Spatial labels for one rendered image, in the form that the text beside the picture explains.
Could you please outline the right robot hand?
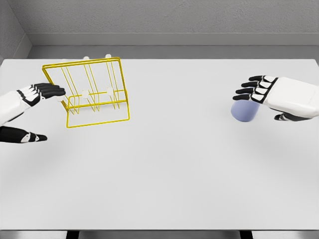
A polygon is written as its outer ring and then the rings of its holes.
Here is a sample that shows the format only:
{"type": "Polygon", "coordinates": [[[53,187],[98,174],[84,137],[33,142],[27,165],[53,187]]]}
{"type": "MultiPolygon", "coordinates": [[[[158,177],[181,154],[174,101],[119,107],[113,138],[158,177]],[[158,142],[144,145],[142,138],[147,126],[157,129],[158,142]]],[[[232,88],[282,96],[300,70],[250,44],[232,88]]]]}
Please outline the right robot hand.
{"type": "Polygon", "coordinates": [[[287,77],[253,76],[241,84],[233,100],[265,105],[280,114],[278,121],[303,121],[319,117],[319,86],[287,77]]]}

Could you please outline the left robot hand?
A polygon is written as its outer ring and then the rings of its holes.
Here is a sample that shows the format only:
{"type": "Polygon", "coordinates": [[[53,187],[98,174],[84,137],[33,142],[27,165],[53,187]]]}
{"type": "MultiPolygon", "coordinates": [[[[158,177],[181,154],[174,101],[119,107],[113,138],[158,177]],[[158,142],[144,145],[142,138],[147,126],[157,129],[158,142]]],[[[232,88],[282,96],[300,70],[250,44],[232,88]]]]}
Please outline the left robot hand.
{"type": "Polygon", "coordinates": [[[0,142],[20,144],[46,141],[45,135],[5,126],[5,124],[21,116],[40,101],[65,94],[65,89],[59,85],[39,83],[0,96],[0,142]]]}

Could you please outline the light blue cup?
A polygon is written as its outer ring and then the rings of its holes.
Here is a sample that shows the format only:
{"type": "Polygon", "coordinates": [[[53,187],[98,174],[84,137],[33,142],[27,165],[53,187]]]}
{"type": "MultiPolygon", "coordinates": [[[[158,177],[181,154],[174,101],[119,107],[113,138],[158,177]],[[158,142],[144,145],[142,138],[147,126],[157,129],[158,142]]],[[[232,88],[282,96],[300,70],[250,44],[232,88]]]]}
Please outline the light blue cup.
{"type": "Polygon", "coordinates": [[[240,122],[250,122],[255,118],[259,107],[260,104],[257,102],[238,100],[233,103],[231,114],[240,122]]]}

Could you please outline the yellow wire cup holder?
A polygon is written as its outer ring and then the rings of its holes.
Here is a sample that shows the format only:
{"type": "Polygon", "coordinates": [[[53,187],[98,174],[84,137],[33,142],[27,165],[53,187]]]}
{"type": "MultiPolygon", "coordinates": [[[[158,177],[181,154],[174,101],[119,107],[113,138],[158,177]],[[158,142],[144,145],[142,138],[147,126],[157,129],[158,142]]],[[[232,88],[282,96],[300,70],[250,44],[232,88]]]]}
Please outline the yellow wire cup holder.
{"type": "Polygon", "coordinates": [[[66,110],[66,127],[76,128],[130,119],[128,93],[119,57],[63,60],[46,64],[47,80],[64,88],[58,101],[66,110]]]}

